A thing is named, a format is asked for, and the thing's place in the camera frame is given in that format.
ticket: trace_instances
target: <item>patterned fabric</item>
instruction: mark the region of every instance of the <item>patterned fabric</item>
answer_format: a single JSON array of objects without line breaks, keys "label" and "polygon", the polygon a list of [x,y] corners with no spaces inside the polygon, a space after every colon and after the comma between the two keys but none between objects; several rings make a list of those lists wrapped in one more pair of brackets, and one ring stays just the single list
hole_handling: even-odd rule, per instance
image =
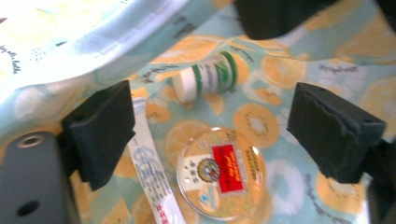
[{"label": "patterned fabric", "polygon": [[[224,1],[212,3],[222,7]],[[40,17],[42,21],[37,23],[47,24],[40,25],[40,32],[54,35],[48,28],[52,25],[48,16]],[[7,31],[6,23],[0,25],[0,30]],[[39,38],[44,37],[34,37],[28,44],[44,41]],[[237,86],[181,104],[169,77],[224,50],[236,60]],[[133,97],[148,98],[147,117],[155,146],[188,223],[225,223],[195,212],[182,197],[175,175],[177,157],[187,141],[216,126],[244,133],[265,160],[265,196],[257,214],[227,223],[368,223],[370,177],[365,175],[356,185],[324,177],[286,126],[294,86],[302,81],[326,88],[384,120],[388,124],[385,139],[396,135],[396,34],[374,1],[338,1],[289,34],[263,41],[248,39],[233,9],[226,7],[127,79]],[[90,87],[68,89],[72,91],[57,91],[54,85],[25,90],[12,98],[18,103],[9,115],[22,127],[3,126],[0,134],[10,137],[21,130],[58,133],[57,122],[104,85],[97,81]],[[39,100],[51,107],[34,107],[40,102],[29,98],[32,91],[44,94],[46,98]],[[8,140],[1,141],[4,147]],[[83,223],[155,222],[127,150],[103,188],[91,192],[77,173],[71,182]]]}]

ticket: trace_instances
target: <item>lemon slice print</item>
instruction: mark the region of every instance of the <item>lemon slice print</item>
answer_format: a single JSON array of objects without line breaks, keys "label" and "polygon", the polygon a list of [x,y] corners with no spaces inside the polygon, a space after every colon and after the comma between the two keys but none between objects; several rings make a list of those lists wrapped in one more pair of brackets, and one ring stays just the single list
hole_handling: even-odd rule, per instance
[{"label": "lemon slice print", "polygon": [[4,22],[1,33],[5,43],[33,48],[47,41],[55,32],[57,21],[42,10],[32,10]]},{"label": "lemon slice print", "polygon": [[139,78],[139,75],[137,73],[133,73],[125,79],[131,82],[131,81],[137,80],[138,78]]},{"label": "lemon slice print", "polygon": [[312,60],[312,55],[309,52],[303,52],[297,56],[293,56],[292,58],[298,61],[309,62]]},{"label": "lemon slice print", "polygon": [[162,123],[172,118],[166,107],[154,103],[147,104],[146,117],[148,118],[149,123]]},{"label": "lemon slice print", "polygon": [[378,13],[360,33],[336,49],[335,55],[381,57],[394,53],[395,49],[396,34],[390,30],[383,15]]},{"label": "lemon slice print", "polygon": [[149,93],[144,87],[140,87],[135,90],[131,90],[131,96],[132,98],[138,98],[138,97],[145,97],[146,99],[149,98]]},{"label": "lemon slice print", "polygon": [[165,155],[173,168],[184,146],[196,134],[209,128],[209,125],[198,119],[186,119],[174,125],[165,138]]},{"label": "lemon slice print", "polygon": [[85,185],[88,183],[84,183],[81,181],[78,172],[74,172],[70,176],[70,183],[73,187],[73,193],[76,199],[76,206],[78,208],[79,219],[82,223],[86,223],[92,220],[92,214],[90,209],[90,202],[87,198],[87,192],[85,190]]},{"label": "lemon slice print", "polygon": [[232,0],[210,0],[210,1],[217,9],[223,8],[232,2]]},{"label": "lemon slice print", "polygon": [[385,137],[396,135],[396,75],[374,82],[361,97],[359,106],[387,123]]},{"label": "lemon slice print", "polygon": [[129,219],[130,215],[125,201],[123,199],[119,199],[119,201],[116,203],[116,205],[114,205],[113,209],[111,209],[110,213],[105,217],[102,223],[127,223]]},{"label": "lemon slice print", "polygon": [[132,163],[131,155],[128,151],[122,153],[119,162],[117,163],[114,175],[124,178],[137,179],[137,172]]},{"label": "lemon slice print", "polygon": [[257,205],[257,209],[250,217],[241,217],[237,220],[228,221],[227,224],[256,224],[266,223],[271,217],[272,200],[268,189],[262,189],[262,200]]},{"label": "lemon slice print", "polygon": [[271,84],[291,89],[305,77],[305,63],[293,59],[267,56],[262,60],[262,71]]},{"label": "lemon slice print", "polygon": [[209,55],[224,38],[214,35],[189,35],[151,63],[190,63]]},{"label": "lemon slice print", "polygon": [[212,109],[213,113],[220,115],[224,112],[224,99],[217,93],[209,93],[204,95],[204,101]]},{"label": "lemon slice print", "polygon": [[226,43],[228,45],[230,45],[232,47],[235,47],[235,48],[238,48],[238,49],[244,49],[244,50],[249,50],[249,51],[253,51],[254,50],[254,49],[251,49],[251,48],[249,48],[249,47],[247,47],[247,46],[245,46],[243,44],[239,44],[239,43],[234,42],[235,40],[237,40],[237,38],[236,39],[232,38],[232,39],[227,40]]},{"label": "lemon slice print", "polygon": [[88,203],[91,204],[102,192],[102,189],[92,191],[91,186],[88,183],[84,183],[85,192],[87,194]]},{"label": "lemon slice print", "polygon": [[260,96],[266,103],[268,103],[270,105],[282,104],[282,100],[273,91],[269,91],[267,89],[258,89],[258,90],[256,90],[256,94],[258,96]]},{"label": "lemon slice print", "polygon": [[170,72],[164,72],[164,73],[160,73],[158,74],[155,79],[157,79],[157,81],[162,82],[164,80],[166,80],[169,77],[175,76],[177,74],[179,74],[180,71],[176,70],[176,71],[170,71]]},{"label": "lemon slice print", "polygon": [[[186,223],[199,223],[198,214],[187,204],[179,191],[175,192],[175,198]],[[134,205],[131,208],[131,215],[134,218],[135,224],[155,223],[149,200],[144,193],[141,193],[134,201]]]},{"label": "lemon slice print", "polygon": [[345,63],[349,63],[350,65],[353,65],[353,59],[348,57],[332,58],[332,59],[328,59],[327,62],[332,65],[343,65]]},{"label": "lemon slice print", "polygon": [[262,105],[246,104],[239,107],[233,115],[233,125],[258,147],[270,147],[279,137],[276,117]]},{"label": "lemon slice print", "polygon": [[166,98],[166,100],[171,100],[173,102],[176,102],[180,105],[183,105],[184,107],[186,107],[188,109],[191,109],[192,106],[194,105],[194,102],[181,103],[177,98],[175,88],[173,88],[171,86],[164,87],[161,90],[161,94],[162,94],[162,96],[164,96]]},{"label": "lemon slice print", "polygon": [[240,40],[252,43],[252,44],[256,44],[260,47],[262,47],[263,49],[269,50],[269,51],[287,51],[288,48],[281,44],[279,41],[275,40],[275,39],[269,39],[269,40],[252,40],[249,37],[247,37],[246,35],[240,35],[238,36],[238,38]]},{"label": "lemon slice print", "polygon": [[326,178],[321,172],[317,177],[319,198],[330,208],[351,214],[359,214],[365,200],[365,187],[362,182],[356,185],[339,184]]},{"label": "lemon slice print", "polygon": [[308,31],[331,27],[347,18],[361,4],[361,0],[338,1],[309,19],[304,28]]}]

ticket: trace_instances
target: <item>red sticker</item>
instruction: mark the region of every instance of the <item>red sticker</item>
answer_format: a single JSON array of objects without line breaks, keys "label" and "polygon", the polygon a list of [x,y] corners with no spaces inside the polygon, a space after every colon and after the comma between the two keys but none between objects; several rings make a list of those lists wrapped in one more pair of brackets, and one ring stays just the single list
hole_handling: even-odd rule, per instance
[{"label": "red sticker", "polygon": [[212,147],[213,156],[220,168],[219,185],[221,193],[244,189],[233,145]]}]

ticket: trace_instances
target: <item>white pill bottle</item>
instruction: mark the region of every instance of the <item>white pill bottle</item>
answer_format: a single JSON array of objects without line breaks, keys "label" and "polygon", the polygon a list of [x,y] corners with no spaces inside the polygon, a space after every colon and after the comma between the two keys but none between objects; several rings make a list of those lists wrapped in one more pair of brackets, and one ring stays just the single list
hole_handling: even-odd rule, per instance
[{"label": "white pill bottle", "polygon": [[226,51],[180,71],[172,77],[181,103],[195,100],[198,95],[232,89],[237,80],[233,56]]}]

